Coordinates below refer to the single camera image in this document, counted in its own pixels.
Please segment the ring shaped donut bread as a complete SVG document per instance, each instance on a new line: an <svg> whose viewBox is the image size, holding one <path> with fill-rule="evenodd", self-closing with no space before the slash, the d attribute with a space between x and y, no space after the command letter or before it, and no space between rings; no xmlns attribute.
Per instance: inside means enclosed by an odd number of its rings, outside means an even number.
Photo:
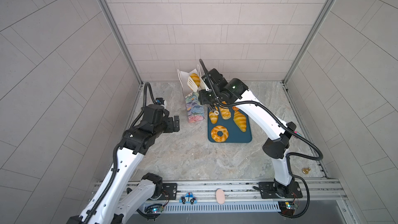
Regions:
<svg viewBox="0 0 398 224"><path fill-rule="evenodd" d="M229 132L222 125L215 126L210 132L211 138L217 143L225 142L229 137Z"/></svg>

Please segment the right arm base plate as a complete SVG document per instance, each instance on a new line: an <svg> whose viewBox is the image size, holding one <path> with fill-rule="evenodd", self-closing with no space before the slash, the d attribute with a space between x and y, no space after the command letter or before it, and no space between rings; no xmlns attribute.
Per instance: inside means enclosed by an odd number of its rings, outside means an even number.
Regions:
<svg viewBox="0 0 398 224"><path fill-rule="evenodd" d="M259 182L258 188L262 199L276 198L303 198L303 194L298 182L292 180L288 186L274 182Z"/></svg>

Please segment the small bottom striped croissant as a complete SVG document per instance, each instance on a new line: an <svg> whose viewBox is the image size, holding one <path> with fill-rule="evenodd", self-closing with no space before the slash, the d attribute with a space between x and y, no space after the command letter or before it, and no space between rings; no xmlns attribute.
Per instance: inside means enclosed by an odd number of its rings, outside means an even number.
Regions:
<svg viewBox="0 0 398 224"><path fill-rule="evenodd" d="M196 73L192 73L191 75L190 75L190 78L194 81L194 83L198 86L198 87L200 87L200 77L198 76L198 74L196 74Z"/></svg>

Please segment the metal tongs with white tips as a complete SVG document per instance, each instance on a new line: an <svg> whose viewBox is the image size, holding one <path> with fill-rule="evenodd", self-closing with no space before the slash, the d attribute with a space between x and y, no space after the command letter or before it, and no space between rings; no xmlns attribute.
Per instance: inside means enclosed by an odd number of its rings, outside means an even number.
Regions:
<svg viewBox="0 0 398 224"><path fill-rule="evenodd" d="M197 86L197 84L194 82L194 80L191 78L191 76L188 76L187 85L189 86L189 88L190 88L193 92L197 92L197 91L198 91L198 86ZM210 111L211 111L211 112L214 112L214 113L215 113L215 115L219 115L219 111L218 111L215 107L210 106L209 108L210 108Z"/></svg>

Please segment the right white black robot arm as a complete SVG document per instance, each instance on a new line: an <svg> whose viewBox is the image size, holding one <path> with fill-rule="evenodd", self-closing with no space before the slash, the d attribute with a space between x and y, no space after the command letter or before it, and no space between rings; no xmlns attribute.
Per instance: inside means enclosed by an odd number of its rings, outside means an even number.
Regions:
<svg viewBox="0 0 398 224"><path fill-rule="evenodd" d="M292 173L290 157L297 156L308 160L321 161L323 159L321 150L309 140L297 134L295 132L296 125L293 122L285 122L279 119L265 107L240 79L233 78L227 82L216 69L209 71L203 60L200 60L200 64L204 71L202 79L206 84L206 88L199 92L200 103L217 106L219 109L236 106L263 129L268 139L262 149L266 155L271 157L275 171L274 190L272 192L281 198L292 196L293 190L297 189L295 179L300 179L302 182L305 182L305 180ZM310 146L317 156L290 152L290 139L293 136Z"/></svg>

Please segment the floral paper gift bag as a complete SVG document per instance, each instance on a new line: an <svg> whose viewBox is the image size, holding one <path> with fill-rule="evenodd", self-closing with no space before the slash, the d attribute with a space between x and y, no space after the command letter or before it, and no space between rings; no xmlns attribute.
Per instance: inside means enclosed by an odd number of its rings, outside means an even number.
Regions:
<svg viewBox="0 0 398 224"><path fill-rule="evenodd" d="M198 87L198 90L193 91L188 85L189 79L192 79L192 74L195 74L197 76L201 75L198 65L197 68L194 68L191 72L184 72L179 69L177 70L178 79L182 87L182 94L186 103L188 123L203 121L205 119L204 107L200 104L199 101L198 91L201 88L194 82L193 84Z"/></svg>

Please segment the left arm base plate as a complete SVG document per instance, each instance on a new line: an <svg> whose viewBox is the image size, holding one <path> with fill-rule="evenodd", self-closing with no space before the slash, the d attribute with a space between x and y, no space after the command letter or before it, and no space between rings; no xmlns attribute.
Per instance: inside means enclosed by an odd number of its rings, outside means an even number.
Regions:
<svg viewBox="0 0 398 224"><path fill-rule="evenodd" d="M158 201L176 200L177 198L177 183L163 183L161 195L157 198Z"/></svg>

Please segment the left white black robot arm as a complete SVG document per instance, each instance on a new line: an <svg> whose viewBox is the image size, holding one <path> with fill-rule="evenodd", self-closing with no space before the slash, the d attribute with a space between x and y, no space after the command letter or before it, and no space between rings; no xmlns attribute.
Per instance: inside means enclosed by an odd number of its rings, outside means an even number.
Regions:
<svg viewBox="0 0 398 224"><path fill-rule="evenodd" d="M178 132L179 117L171 117L165 100L155 98L150 83L144 84L143 107L132 125L124 131L113 150L113 163L93 199L69 224L124 224L149 199L163 195L163 178L153 173L144 175L139 184L123 192L149 148L163 133Z"/></svg>

